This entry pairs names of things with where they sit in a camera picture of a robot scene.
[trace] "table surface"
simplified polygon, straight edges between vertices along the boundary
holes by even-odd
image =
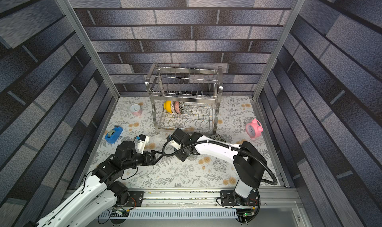
[[[136,117],[131,114],[130,106],[139,104],[142,115]],[[252,140],[245,131],[247,123],[255,118],[248,96],[223,96],[220,105],[219,119],[216,134],[225,138],[227,143],[242,143],[249,141],[265,157],[268,167],[275,174],[275,170],[269,152],[262,136]],[[122,134],[114,144],[109,144],[103,138],[89,167],[89,171],[95,169],[115,150],[122,141],[132,141],[139,134],[150,137],[145,150],[162,151],[166,137],[171,132],[157,133],[153,121],[151,103],[149,97],[120,97],[114,113],[110,119],[104,135],[114,125],[123,128]],[[134,174],[136,169],[126,170],[123,178]],[[263,178],[271,180],[267,172]],[[139,166],[137,174],[128,179],[121,180],[128,188],[174,188],[174,187],[227,187],[235,186],[239,177],[232,164],[208,155],[191,155],[184,162],[177,157],[163,157],[154,166]]]

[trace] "brick wallpaper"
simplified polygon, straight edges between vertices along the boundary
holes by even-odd
[[[142,95],[153,62],[222,63],[224,95],[251,95],[294,2],[69,1],[121,95]]]
[[[312,225],[382,223],[380,0],[305,0],[259,102]]]
[[[55,0],[0,0],[0,219],[22,227],[81,177],[114,98]]]

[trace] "stainless steel dish rack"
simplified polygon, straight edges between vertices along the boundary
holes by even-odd
[[[154,63],[146,77],[146,89],[157,131],[183,129],[186,132],[215,134],[223,92],[222,67],[182,67],[181,64]],[[184,102],[182,114],[158,113],[155,100]]]

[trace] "alarm clock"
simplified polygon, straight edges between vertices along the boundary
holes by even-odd
[[[254,120],[252,120],[252,122],[247,124],[245,126],[245,129],[246,129],[247,134],[250,136],[251,139],[255,139],[257,137],[260,137],[261,132],[263,131],[263,127],[261,126],[261,123],[257,119],[254,119]]]

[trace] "small white object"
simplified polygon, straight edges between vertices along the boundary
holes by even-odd
[[[170,141],[170,144],[176,149],[176,150],[179,150],[181,145],[178,144],[177,142],[175,142],[174,140],[171,140]]]
[[[149,136],[146,136],[144,141],[138,140],[138,143],[137,143],[137,152],[143,154],[144,147],[146,146],[146,143],[149,142],[149,140],[150,140]]]

